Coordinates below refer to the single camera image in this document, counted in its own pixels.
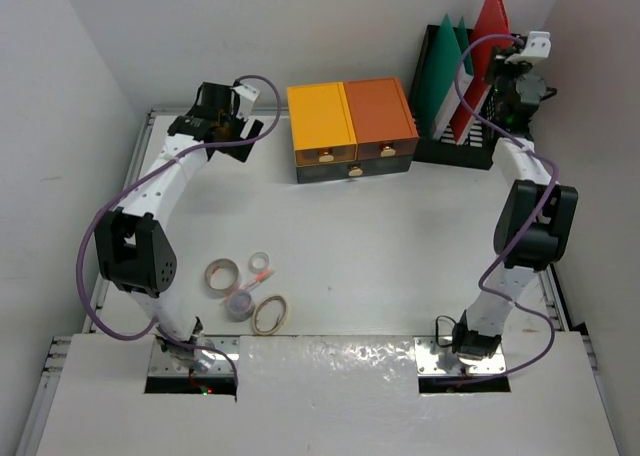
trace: red binder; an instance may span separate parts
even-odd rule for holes
[[[482,11],[480,11],[476,26],[471,33],[471,43],[489,34],[511,34],[507,12],[502,0],[484,0]],[[489,93],[489,86],[483,78],[489,66],[493,47],[506,47],[511,44],[510,41],[496,39],[495,41],[486,41],[471,51],[475,76],[465,93],[465,99],[476,111],[480,111]],[[457,144],[463,144],[467,140],[473,119],[462,105],[458,105],[458,109],[451,118],[451,129]]]

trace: drawer box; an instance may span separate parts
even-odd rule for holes
[[[344,83],[357,159],[407,156],[415,152],[418,131],[398,78]]]
[[[287,89],[296,166],[356,159],[356,137],[343,83]]]
[[[366,176],[402,173],[409,171],[413,157],[366,159],[347,163],[316,164],[296,168],[298,183],[319,183],[337,179],[358,179]]]

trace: roll of tape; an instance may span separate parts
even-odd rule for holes
[[[256,266],[256,261],[263,260],[264,265],[261,267]],[[269,255],[267,253],[258,252],[249,258],[249,271],[253,274],[261,274],[269,269]]]
[[[215,272],[221,269],[229,271],[233,278],[233,282],[225,288],[218,288],[214,286],[214,283],[211,280]],[[204,271],[204,281],[218,296],[224,298],[236,292],[240,287],[240,270],[238,269],[238,265],[230,259],[216,259],[207,266],[207,269]]]

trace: green folder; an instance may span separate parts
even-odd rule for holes
[[[429,128],[429,135],[439,140],[460,102],[453,81],[458,61],[463,51],[469,47],[464,19],[454,29],[449,15],[446,15],[429,46],[417,93],[416,117],[420,126]],[[464,94],[473,81],[470,55],[465,58],[458,79]]]

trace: white wall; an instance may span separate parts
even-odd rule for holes
[[[558,0],[536,142],[580,201],[559,276],[593,339],[622,454],[640,454],[637,0]]]
[[[505,0],[512,27],[537,28],[554,1]],[[389,75],[408,85],[426,24],[446,12],[475,21],[483,0],[70,2],[135,107],[148,110],[190,104],[201,81],[248,72],[283,90]]]
[[[8,455],[51,337],[81,327],[77,247],[123,183],[142,114],[67,0],[0,0],[0,41],[0,454]]]

